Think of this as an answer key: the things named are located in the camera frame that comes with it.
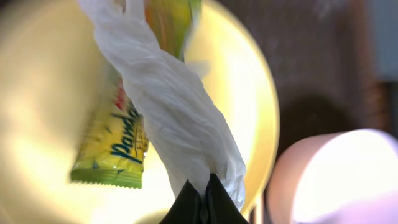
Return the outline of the pink shallow bowl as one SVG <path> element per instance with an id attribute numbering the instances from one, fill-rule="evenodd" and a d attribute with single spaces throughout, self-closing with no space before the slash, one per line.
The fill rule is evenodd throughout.
<path id="1" fill-rule="evenodd" d="M 397 224 L 397 139 L 376 129 L 291 145 L 267 187 L 272 223 Z"/>

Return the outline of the white plastic bag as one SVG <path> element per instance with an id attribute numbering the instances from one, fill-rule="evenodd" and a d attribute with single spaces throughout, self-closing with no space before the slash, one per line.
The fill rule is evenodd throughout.
<path id="1" fill-rule="evenodd" d="M 246 166 L 223 114 L 186 66 L 184 51 L 200 1 L 82 0 L 95 41 L 120 73 L 124 90 L 167 170 L 174 194 L 189 181 L 200 195 L 211 174 L 233 205 L 244 205 Z"/>

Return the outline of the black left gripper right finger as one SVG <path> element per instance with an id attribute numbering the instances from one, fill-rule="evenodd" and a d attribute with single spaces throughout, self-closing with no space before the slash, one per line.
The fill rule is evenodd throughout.
<path id="1" fill-rule="evenodd" d="M 216 174 L 210 174 L 205 202 L 208 224 L 249 224 L 236 208 Z"/>

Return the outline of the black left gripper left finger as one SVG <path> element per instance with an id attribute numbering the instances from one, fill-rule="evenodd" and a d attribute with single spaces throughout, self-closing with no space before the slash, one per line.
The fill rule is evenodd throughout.
<path id="1" fill-rule="evenodd" d="M 204 224 L 204 201 L 187 180 L 160 224 Z"/>

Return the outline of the yellow green snack wrapper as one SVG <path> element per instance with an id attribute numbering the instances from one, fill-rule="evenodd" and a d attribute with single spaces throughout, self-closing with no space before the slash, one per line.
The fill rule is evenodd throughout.
<path id="1" fill-rule="evenodd" d="M 108 8 L 123 19 L 146 21 L 156 37 L 153 43 L 184 60 L 201 1 L 109 1 Z M 120 74 L 109 66 L 71 180 L 139 189 L 148 146 L 142 115 L 125 93 Z"/>

